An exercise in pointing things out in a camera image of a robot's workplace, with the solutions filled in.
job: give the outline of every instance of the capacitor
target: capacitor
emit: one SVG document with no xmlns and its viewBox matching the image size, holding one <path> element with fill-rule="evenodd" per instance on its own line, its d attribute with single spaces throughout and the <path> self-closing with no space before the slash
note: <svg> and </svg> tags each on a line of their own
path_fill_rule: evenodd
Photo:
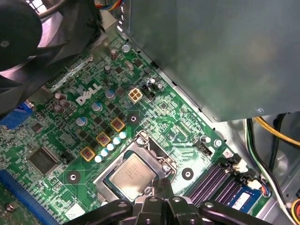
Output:
<svg viewBox="0 0 300 225">
<path fill-rule="evenodd" d="M 79 126 L 81 126 L 81 127 L 87 125 L 87 123 L 88 123 L 88 119 L 85 118 L 85 117 L 83 117 L 83 116 L 78 117 L 76 119 L 76 124 L 79 125 Z"/>
<path fill-rule="evenodd" d="M 103 156 L 101 156 L 100 154 L 95 156 L 95 162 L 96 163 L 101 163 L 103 161 Z"/>
<path fill-rule="evenodd" d="M 101 152 L 100 152 L 100 155 L 103 156 L 103 157 L 108 156 L 108 154 L 109 154 L 109 150 L 108 149 L 102 149 Z"/>
<path fill-rule="evenodd" d="M 57 99 L 57 100 L 60 100 L 60 99 L 67 99 L 67 96 L 65 94 L 62 94 L 60 92 L 56 92 L 54 94 L 54 97 Z"/>
<path fill-rule="evenodd" d="M 109 100 L 114 100 L 116 98 L 116 95 L 112 90 L 106 90 L 105 97 L 107 97 Z"/>
<path fill-rule="evenodd" d="M 60 105 L 53 106 L 53 110 L 57 113 L 63 113 L 65 111 L 65 109 L 63 107 L 61 107 Z"/>
<path fill-rule="evenodd" d="M 109 65 L 105 65 L 105 66 L 104 66 L 104 72 L 105 72 L 106 74 L 110 74 L 110 73 L 111 73 L 111 67 L 110 67 Z"/>
<path fill-rule="evenodd" d="M 114 144 L 113 144 L 113 143 L 109 143 L 109 144 L 107 145 L 107 149 L 108 149 L 109 151 L 114 150 Z"/>
<path fill-rule="evenodd" d="M 13 201 L 6 205 L 6 210 L 9 212 L 14 212 L 19 207 L 18 203 Z"/>
<path fill-rule="evenodd" d="M 114 145 L 118 145 L 121 143 L 121 138 L 115 137 L 112 142 L 114 143 Z"/>
<path fill-rule="evenodd" d="M 117 50 L 115 50 L 115 49 L 112 49 L 111 50 L 111 59 L 112 60 L 116 60 L 117 58 L 118 58 L 118 52 L 117 52 Z"/>
<path fill-rule="evenodd" d="M 64 108 L 69 108 L 71 106 L 71 103 L 69 101 L 66 101 L 65 99 L 61 99 L 60 106 L 62 106 Z"/>
<path fill-rule="evenodd" d="M 155 79 L 154 78 L 150 78 L 149 80 L 147 80 L 147 86 L 150 87 L 150 86 L 153 86 L 155 84 Z"/>
<path fill-rule="evenodd" d="M 94 110 L 96 112 L 101 111 L 103 109 L 103 106 L 100 102 L 94 102 L 91 107 L 92 107 L 92 110 Z"/>
<path fill-rule="evenodd" d="M 123 46 L 122 46 L 122 51 L 123 51 L 124 53 L 129 52 L 129 51 L 130 51 L 130 46 L 127 45 L 127 44 L 123 45 Z"/>
<path fill-rule="evenodd" d="M 119 133 L 119 137 L 120 137 L 121 139 L 125 139 L 126 136 L 127 136 L 127 134 L 126 134 L 125 131 L 122 131 L 122 132 Z"/>
</svg>

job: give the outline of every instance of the chip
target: chip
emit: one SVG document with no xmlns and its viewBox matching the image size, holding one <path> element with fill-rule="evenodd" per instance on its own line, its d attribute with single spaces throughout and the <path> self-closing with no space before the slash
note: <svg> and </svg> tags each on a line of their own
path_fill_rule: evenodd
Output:
<svg viewBox="0 0 300 225">
<path fill-rule="evenodd" d="M 117 72 L 117 74 L 120 74 L 120 73 L 122 73 L 122 68 L 121 67 L 117 67 L 116 69 L 115 69 L 115 71 Z"/>
<path fill-rule="evenodd" d="M 160 107 L 162 107 L 162 109 L 165 109 L 167 107 L 167 105 L 165 103 L 161 104 Z"/>
<path fill-rule="evenodd" d="M 124 127 L 125 127 L 125 124 L 123 123 L 123 121 L 120 119 L 120 118 L 114 118 L 112 121 L 111 121 L 111 126 L 117 131 L 121 131 Z"/>
<path fill-rule="evenodd" d="M 41 174 L 50 174 L 57 166 L 58 159 L 46 148 L 38 148 L 34 150 L 27 161 Z"/>
<path fill-rule="evenodd" d="M 87 146 L 84 149 L 82 149 L 79 154 L 85 159 L 85 161 L 89 162 L 95 157 L 95 152 L 94 150 Z"/>
<path fill-rule="evenodd" d="M 35 133 L 39 133 L 42 129 L 42 125 L 40 123 L 35 123 L 31 129 L 35 132 Z"/>
<path fill-rule="evenodd" d="M 119 87 L 117 90 L 116 90 L 116 95 L 117 96 L 124 96 L 126 94 L 125 90 L 122 88 L 122 87 Z"/>
<path fill-rule="evenodd" d="M 110 137 L 105 133 L 101 132 L 97 137 L 96 140 L 104 147 L 106 146 L 110 141 Z"/>
<path fill-rule="evenodd" d="M 96 118 L 94 119 L 94 121 L 95 121 L 95 123 L 99 124 L 99 123 L 102 122 L 102 119 L 101 119 L 100 117 L 96 117 Z"/>
<path fill-rule="evenodd" d="M 132 154 L 109 181 L 130 201 L 134 201 L 152 182 L 156 174 L 136 155 Z"/>
<path fill-rule="evenodd" d="M 110 103 L 110 104 L 108 104 L 107 107 L 108 107 L 110 110 L 113 110 L 113 109 L 114 109 L 114 104 Z"/>
<path fill-rule="evenodd" d="M 94 139 L 89 135 L 89 136 L 87 136 L 86 138 L 85 138 L 85 141 L 87 142 L 87 143 L 90 143 L 90 142 L 92 142 Z"/>
<path fill-rule="evenodd" d="M 85 136 L 88 135 L 87 133 L 85 133 L 84 131 L 79 133 L 79 136 L 82 138 L 85 138 Z"/>
<path fill-rule="evenodd" d="M 121 113 L 121 110 L 118 108 L 115 108 L 113 111 L 116 115 L 119 115 Z"/>
<path fill-rule="evenodd" d="M 136 67 L 141 68 L 141 66 L 143 65 L 142 61 L 140 61 L 139 59 L 136 59 L 134 61 L 134 64 L 136 65 Z"/>
</svg>

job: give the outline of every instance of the silver screw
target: silver screw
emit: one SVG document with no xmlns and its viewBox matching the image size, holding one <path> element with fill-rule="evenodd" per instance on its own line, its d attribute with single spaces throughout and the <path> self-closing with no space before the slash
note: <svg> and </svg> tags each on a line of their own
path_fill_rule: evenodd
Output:
<svg viewBox="0 0 300 225">
<path fill-rule="evenodd" d="M 220 139 L 216 139 L 216 140 L 214 141 L 214 146 L 215 146 L 216 148 L 221 147 L 221 145 L 222 145 L 222 141 L 221 141 Z"/>
<path fill-rule="evenodd" d="M 122 51 L 123 51 L 124 53 L 129 52 L 129 51 L 130 51 L 130 46 L 129 46 L 129 45 L 123 45 L 123 46 L 122 46 Z"/>
<path fill-rule="evenodd" d="M 158 199 L 156 197 L 151 197 L 149 200 L 150 200 L 150 202 L 157 202 L 158 201 Z"/>
<path fill-rule="evenodd" d="M 179 197 L 174 197 L 174 198 L 173 198 L 173 201 L 176 202 L 176 203 L 178 203 L 178 202 L 181 201 L 181 198 L 179 198 Z"/>
<path fill-rule="evenodd" d="M 204 205 L 205 205 L 207 208 L 212 208 L 212 207 L 214 207 L 214 204 L 211 203 L 211 202 L 206 202 Z"/>
<path fill-rule="evenodd" d="M 138 137 L 135 142 L 139 146 L 143 146 L 145 144 L 145 141 L 142 138 L 140 138 L 140 137 Z"/>
<path fill-rule="evenodd" d="M 163 164 L 162 169 L 165 173 L 168 173 L 171 170 L 171 168 L 167 164 Z"/>
<path fill-rule="evenodd" d="M 1 41 L 0 46 L 1 46 L 2 48 L 8 47 L 8 46 L 9 46 L 9 41 Z"/>
<path fill-rule="evenodd" d="M 71 180 L 75 180 L 76 179 L 76 175 L 72 174 L 70 177 Z"/>
<path fill-rule="evenodd" d="M 118 206 L 119 207 L 125 207 L 125 206 L 127 206 L 127 204 L 125 202 L 121 202 Z"/>
</svg>

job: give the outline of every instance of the blue port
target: blue port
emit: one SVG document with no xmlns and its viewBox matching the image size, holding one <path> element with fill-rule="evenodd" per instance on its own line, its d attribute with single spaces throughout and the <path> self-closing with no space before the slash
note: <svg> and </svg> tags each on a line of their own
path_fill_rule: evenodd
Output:
<svg viewBox="0 0 300 225">
<path fill-rule="evenodd" d="M 5 170 L 0 170 L 0 182 L 44 225 L 57 221 Z"/>
<path fill-rule="evenodd" d="M 10 130 L 15 129 L 32 114 L 33 110 L 23 102 L 13 111 L 11 111 L 6 117 L 4 117 L 0 121 L 0 125 L 6 126 L 6 128 Z"/>
</svg>

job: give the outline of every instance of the integrated circuit chip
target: integrated circuit chip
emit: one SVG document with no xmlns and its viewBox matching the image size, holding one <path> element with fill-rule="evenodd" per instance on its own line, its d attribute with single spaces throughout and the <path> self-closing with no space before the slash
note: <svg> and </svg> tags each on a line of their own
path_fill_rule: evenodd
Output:
<svg viewBox="0 0 300 225">
<path fill-rule="evenodd" d="M 132 154 L 109 181 L 129 200 L 134 201 L 155 178 L 156 174 L 136 155 Z"/>
<path fill-rule="evenodd" d="M 34 150 L 27 161 L 41 174 L 50 174 L 57 166 L 58 160 L 46 148 L 38 148 Z"/>
<path fill-rule="evenodd" d="M 94 150 L 87 146 L 84 149 L 82 149 L 79 154 L 85 159 L 85 161 L 89 162 L 95 157 L 95 152 Z"/>
<path fill-rule="evenodd" d="M 123 123 L 123 121 L 120 119 L 120 118 L 114 118 L 112 121 L 111 121 L 111 126 L 117 131 L 121 131 L 124 127 L 125 127 L 125 124 Z"/>
<path fill-rule="evenodd" d="M 101 132 L 96 140 L 104 147 L 111 141 L 111 138 L 105 132 Z"/>
<path fill-rule="evenodd" d="M 35 124 L 31 127 L 31 129 L 32 129 L 35 133 L 38 133 L 38 132 L 41 131 L 42 127 L 43 127 L 43 126 L 42 126 L 40 123 L 35 123 Z"/>
</svg>

